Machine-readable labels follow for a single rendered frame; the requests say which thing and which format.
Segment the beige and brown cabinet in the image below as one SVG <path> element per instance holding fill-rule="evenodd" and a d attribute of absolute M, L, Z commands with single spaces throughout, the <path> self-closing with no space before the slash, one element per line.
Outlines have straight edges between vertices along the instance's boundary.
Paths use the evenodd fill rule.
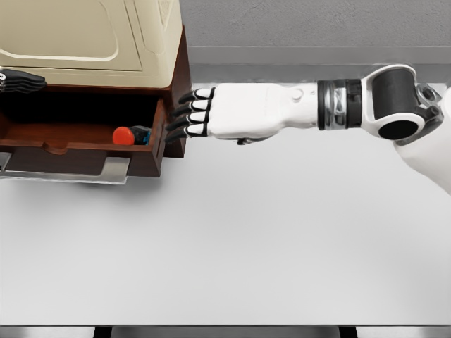
<path fill-rule="evenodd" d="M 162 158 L 185 153 L 165 143 L 191 87 L 179 0 L 0 0 L 0 68 L 44 77 L 39 91 L 157 96 Z"/>

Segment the brown wooden drawer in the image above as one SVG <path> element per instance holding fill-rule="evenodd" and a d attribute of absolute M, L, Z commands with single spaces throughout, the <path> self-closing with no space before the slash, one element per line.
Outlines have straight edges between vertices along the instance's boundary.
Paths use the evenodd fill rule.
<path fill-rule="evenodd" d="M 7 170 L 98 175 L 108 157 L 127 158 L 129 176 L 158 177 L 166 110 L 149 94 L 39 91 L 0 94 L 0 152 Z M 117 145 L 118 127 L 152 130 L 146 145 Z"/>

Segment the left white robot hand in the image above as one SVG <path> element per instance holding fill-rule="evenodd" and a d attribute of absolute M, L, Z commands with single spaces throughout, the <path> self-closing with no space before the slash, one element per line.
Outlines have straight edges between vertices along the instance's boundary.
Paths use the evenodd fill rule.
<path fill-rule="evenodd" d="M 0 92 L 36 92 L 47 85 L 44 77 L 19 70 L 0 68 Z"/>

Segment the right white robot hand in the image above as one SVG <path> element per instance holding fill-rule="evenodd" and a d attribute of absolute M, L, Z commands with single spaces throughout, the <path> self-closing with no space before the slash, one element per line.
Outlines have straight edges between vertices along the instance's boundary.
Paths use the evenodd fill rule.
<path fill-rule="evenodd" d="M 193 137 L 266 140 L 284 128 L 286 88 L 266 83 L 225 83 L 184 94 L 172 113 L 165 143 Z"/>

